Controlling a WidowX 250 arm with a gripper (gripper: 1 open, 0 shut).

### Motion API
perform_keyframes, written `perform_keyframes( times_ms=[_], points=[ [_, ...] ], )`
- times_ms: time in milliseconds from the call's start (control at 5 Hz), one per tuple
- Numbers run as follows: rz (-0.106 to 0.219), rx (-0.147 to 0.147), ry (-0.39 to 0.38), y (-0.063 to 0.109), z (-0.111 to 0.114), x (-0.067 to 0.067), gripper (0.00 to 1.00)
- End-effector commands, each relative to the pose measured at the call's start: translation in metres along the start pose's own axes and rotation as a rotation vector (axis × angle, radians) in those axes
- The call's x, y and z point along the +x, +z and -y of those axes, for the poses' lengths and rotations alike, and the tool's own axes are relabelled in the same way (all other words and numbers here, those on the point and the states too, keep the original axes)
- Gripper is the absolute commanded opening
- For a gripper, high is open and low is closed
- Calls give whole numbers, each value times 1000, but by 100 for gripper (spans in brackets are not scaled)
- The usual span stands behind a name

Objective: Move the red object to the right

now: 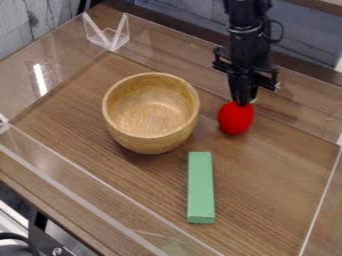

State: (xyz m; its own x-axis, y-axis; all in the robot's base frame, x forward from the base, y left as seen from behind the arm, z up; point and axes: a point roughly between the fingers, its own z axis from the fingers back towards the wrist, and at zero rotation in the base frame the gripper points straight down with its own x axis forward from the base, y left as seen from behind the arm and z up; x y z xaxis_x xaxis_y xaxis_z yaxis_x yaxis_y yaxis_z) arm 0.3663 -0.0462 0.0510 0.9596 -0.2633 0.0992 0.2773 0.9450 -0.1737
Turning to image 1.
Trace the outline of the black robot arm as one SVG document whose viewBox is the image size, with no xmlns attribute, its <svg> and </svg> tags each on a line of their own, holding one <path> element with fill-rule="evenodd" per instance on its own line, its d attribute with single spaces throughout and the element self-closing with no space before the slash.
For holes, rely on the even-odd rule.
<svg viewBox="0 0 342 256">
<path fill-rule="evenodd" d="M 212 67 L 227 74 L 232 101 L 244 107 L 258 97 L 258 89 L 275 92 L 279 68 L 270 60 L 270 49 L 282 40 L 271 37 L 272 23 L 267 17 L 271 0 L 223 0 L 228 15 L 230 44 L 216 46 Z"/>
</svg>

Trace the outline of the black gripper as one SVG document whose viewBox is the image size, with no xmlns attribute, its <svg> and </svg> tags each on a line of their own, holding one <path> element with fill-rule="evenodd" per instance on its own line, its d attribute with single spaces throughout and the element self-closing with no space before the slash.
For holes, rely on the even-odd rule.
<svg viewBox="0 0 342 256">
<path fill-rule="evenodd" d="M 232 59 L 230 50 L 220 46 L 214 48 L 214 55 L 212 67 L 227 74 L 231 97 L 239 106 L 255 100 L 258 86 L 277 91 L 279 67 L 268 57 L 251 64 L 242 64 Z"/>
</svg>

